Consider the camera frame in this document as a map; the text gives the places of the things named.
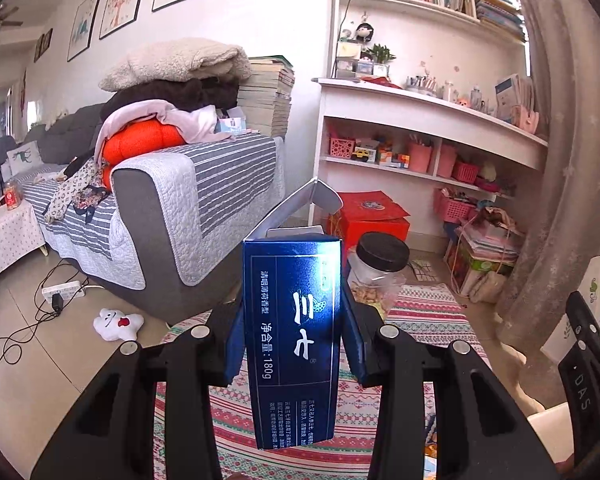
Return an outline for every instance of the power strip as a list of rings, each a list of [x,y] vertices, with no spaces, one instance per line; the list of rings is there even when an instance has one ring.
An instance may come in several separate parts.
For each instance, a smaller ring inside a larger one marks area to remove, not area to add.
[[[60,283],[60,285],[46,286],[42,289],[42,295],[48,304],[51,304],[51,298],[57,293],[62,296],[62,299],[66,303],[71,298],[82,298],[84,296],[84,289],[82,288],[82,283],[78,280]]]

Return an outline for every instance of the electrical cable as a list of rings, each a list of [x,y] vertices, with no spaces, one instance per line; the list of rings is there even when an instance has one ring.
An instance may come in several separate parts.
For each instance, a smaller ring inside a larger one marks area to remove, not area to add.
[[[340,22],[340,27],[338,27],[338,39],[337,41],[340,41],[340,35],[342,34],[342,26],[344,25],[344,20],[347,19],[347,12],[349,12],[349,5],[351,4],[352,0],[349,0],[347,2],[347,8],[344,9],[344,16],[342,18],[342,21]],[[333,56],[333,66],[331,67],[331,77],[336,77],[336,62],[337,62],[337,56]]]
[[[74,294],[72,295],[72,297],[69,299],[69,301],[67,301],[61,308],[60,310],[58,310],[58,312],[52,310],[51,312],[44,310],[42,307],[45,303],[45,300],[43,299],[42,303],[38,304],[38,301],[36,300],[36,296],[38,294],[38,292],[40,290],[42,290],[42,288],[45,286],[46,281],[53,275],[53,273],[56,271],[56,269],[58,267],[64,267],[64,266],[70,266],[73,267],[70,263],[65,262],[64,260],[60,260],[53,269],[51,269],[46,276],[44,277],[44,279],[38,284],[38,286],[36,287],[36,291],[33,293],[33,303],[36,306],[36,315],[34,316],[36,322],[30,324],[29,326],[26,326],[24,328],[21,328],[19,330],[16,330],[15,332],[12,332],[10,335],[8,336],[4,336],[4,337],[0,337],[0,341],[4,341],[4,344],[2,345],[2,355],[0,356],[0,362],[4,360],[4,362],[6,362],[7,364],[10,365],[14,365],[17,364],[21,357],[22,357],[22,345],[32,341],[32,339],[36,336],[36,332],[38,331],[38,327],[42,324],[42,323],[46,323],[47,321],[51,321],[52,319],[55,319],[56,317],[60,316],[60,314],[62,313],[62,311],[68,307],[68,305],[74,300],[76,294],[78,294],[78,292],[80,292],[81,290],[83,290],[83,288],[85,286],[88,286],[89,283],[89,278],[85,278],[85,280],[81,283],[81,287],[76,290],[74,292]],[[70,282],[71,280],[73,280],[79,273],[80,271],[77,270],[75,272],[75,274],[69,278],[67,281]],[[19,334],[20,332],[24,332],[25,330],[31,330],[31,335],[29,336],[29,338],[26,338],[24,340],[19,340],[14,338],[14,336],[16,334]],[[15,360],[9,360],[7,359],[7,353],[9,352],[9,350],[11,350],[12,348],[15,348],[18,351],[18,357]]]

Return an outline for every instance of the tile floor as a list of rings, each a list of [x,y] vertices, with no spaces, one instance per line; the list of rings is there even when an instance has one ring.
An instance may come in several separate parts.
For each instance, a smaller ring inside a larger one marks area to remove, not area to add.
[[[448,269],[439,256],[413,251],[413,257],[431,261],[440,280],[448,283]],[[0,336],[33,322],[36,313],[33,293],[58,261],[55,251],[50,251],[48,257],[34,251],[0,275]],[[62,283],[74,272],[73,267],[59,267],[48,285]],[[408,280],[418,283],[411,271]],[[116,308],[126,314],[139,312],[106,290],[89,288],[85,297],[76,298],[59,318],[39,327],[35,338],[23,346],[20,362],[16,365],[0,363],[0,448],[24,478],[29,477],[64,414],[119,345],[103,341],[93,329],[93,319],[103,307]],[[139,332],[140,343],[143,346],[158,344],[168,330],[166,325],[142,314],[145,322]],[[466,315],[493,370],[521,409],[526,415],[542,410],[518,385],[524,357],[497,340],[498,319],[493,306],[468,304]],[[17,357],[16,352],[11,349],[10,360]]]

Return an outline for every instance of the beige fleece blanket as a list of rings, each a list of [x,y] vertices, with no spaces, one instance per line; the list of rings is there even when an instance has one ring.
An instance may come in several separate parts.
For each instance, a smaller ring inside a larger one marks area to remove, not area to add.
[[[251,65],[244,49],[205,38],[180,38],[140,46],[125,54],[98,85],[117,92],[155,79],[188,81],[224,74],[247,79]]]

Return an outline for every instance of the curtain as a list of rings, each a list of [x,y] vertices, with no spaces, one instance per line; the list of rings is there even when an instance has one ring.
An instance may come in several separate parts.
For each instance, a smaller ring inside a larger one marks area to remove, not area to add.
[[[540,347],[600,255],[600,19],[587,0],[521,2],[549,148],[535,218],[496,305],[498,338],[526,356],[520,386],[550,407],[564,389]]]

